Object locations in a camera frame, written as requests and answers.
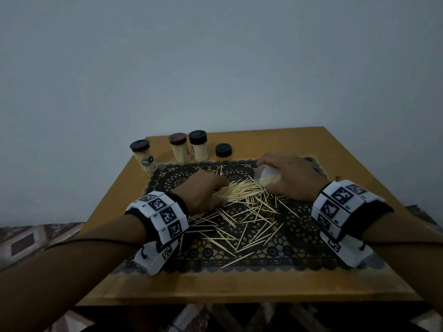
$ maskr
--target wooden table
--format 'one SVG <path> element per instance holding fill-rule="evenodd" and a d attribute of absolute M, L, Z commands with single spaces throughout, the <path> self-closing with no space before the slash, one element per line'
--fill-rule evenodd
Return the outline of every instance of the wooden table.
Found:
<path fill-rule="evenodd" d="M 174 163 L 168 136 L 148 137 L 158 163 Z M 401 203 L 323 127 L 209 133 L 209 161 L 215 145 L 229 143 L 226 160 L 255 159 L 266 152 L 314 157 L 330 179 L 349 179 L 382 196 L 396 212 L 410 216 Z M 131 157 L 99 203 L 83 231 L 124 213 L 140 198 L 150 174 L 143 174 Z M 217 271 L 209 273 L 110 274 L 79 305 L 141 305 L 150 303 L 301 302 L 419 300 L 420 297 L 389 266 L 334 271 Z"/>

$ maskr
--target cap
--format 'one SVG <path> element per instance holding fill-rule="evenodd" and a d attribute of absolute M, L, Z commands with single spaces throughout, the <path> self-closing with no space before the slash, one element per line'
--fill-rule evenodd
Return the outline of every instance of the cap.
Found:
<path fill-rule="evenodd" d="M 169 143 L 173 145 L 180 145 L 186 142 L 185 133 L 175 133 L 169 136 Z"/>
<path fill-rule="evenodd" d="M 151 147 L 151 145 L 149 144 L 148 140 L 138 140 L 132 142 L 129 147 L 133 152 L 141 153 L 142 151 L 148 150 Z"/>
<path fill-rule="evenodd" d="M 190 144 L 203 144 L 208 141 L 208 137 L 204 130 L 195 130 L 189 133 L 189 143 Z"/>
<path fill-rule="evenodd" d="M 215 147 L 215 154 L 218 157 L 228 157 L 232 155 L 232 147 L 229 143 L 220 143 Z"/>

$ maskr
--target forearm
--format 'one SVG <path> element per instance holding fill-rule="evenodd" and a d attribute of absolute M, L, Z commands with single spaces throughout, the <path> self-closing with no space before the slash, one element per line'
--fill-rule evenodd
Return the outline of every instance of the forearm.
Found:
<path fill-rule="evenodd" d="M 128 215 L 78 237 L 143 244 L 145 230 L 136 217 Z M 136 248 L 114 243 L 69 243 L 43 251 L 3 272 L 0 274 L 3 330 L 44 330 L 135 252 Z"/>
<path fill-rule="evenodd" d="M 424 227 L 417 218 L 388 213 L 363 234 L 368 242 L 442 242 L 443 235 Z M 411 287 L 443 314 L 443 246 L 393 245 L 371 248 Z"/>

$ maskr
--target black wire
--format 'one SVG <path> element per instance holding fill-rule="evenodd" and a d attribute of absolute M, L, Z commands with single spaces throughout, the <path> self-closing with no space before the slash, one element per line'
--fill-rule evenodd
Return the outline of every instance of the black wire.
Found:
<path fill-rule="evenodd" d="M 388 242 L 371 242 L 364 241 L 368 246 L 405 246 L 405 245 L 428 245 L 428 246 L 443 246 L 443 242 L 432 241 L 388 241 Z"/>
<path fill-rule="evenodd" d="M 117 245 L 129 246 L 129 247 L 133 247 L 133 248 L 141 248 L 141 247 L 143 247 L 143 245 L 139 244 L 139 243 L 128 242 L 128 241 L 121 241 L 121 240 L 99 239 L 99 238 L 84 238 L 84 239 L 76 238 L 76 239 L 71 239 L 71 240 L 68 240 L 68 241 L 62 241 L 62 242 L 54 243 L 53 245 L 50 245 L 49 247 L 47 247 L 46 250 L 48 250 L 49 248 L 54 248 L 56 246 L 66 245 L 67 243 L 84 242 L 84 241 L 115 243 Z"/>

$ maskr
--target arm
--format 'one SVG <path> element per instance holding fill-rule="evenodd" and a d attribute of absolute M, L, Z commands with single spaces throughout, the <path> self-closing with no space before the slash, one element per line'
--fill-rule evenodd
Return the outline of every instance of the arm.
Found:
<path fill-rule="evenodd" d="M 213 198 L 226 177 L 198 171 L 173 192 L 190 214 L 221 206 Z M 135 216 L 120 216 L 78 238 L 104 238 L 143 244 L 146 233 Z M 103 242 L 77 242 L 38 253 L 0 274 L 0 312 L 4 331 L 42 331 L 87 295 L 136 248 Z"/>
<path fill-rule="evenodd" d="M 281 171 L 282 178 L 270 183 L 270 193 L 292 199 L 314 202 L 329 180 L 316 173 L 298 156 L 264 155 L 257 163 L 268 164 Z M 424 227 L 415 217 L 388 213 L 380 217 L 363 234 L 368 242 L 429 241 L 442 242 L 443 235 Z M 443 315 L 443 246 L 393 245 L 371 248 L 387 262 L 417 293 Z"/>

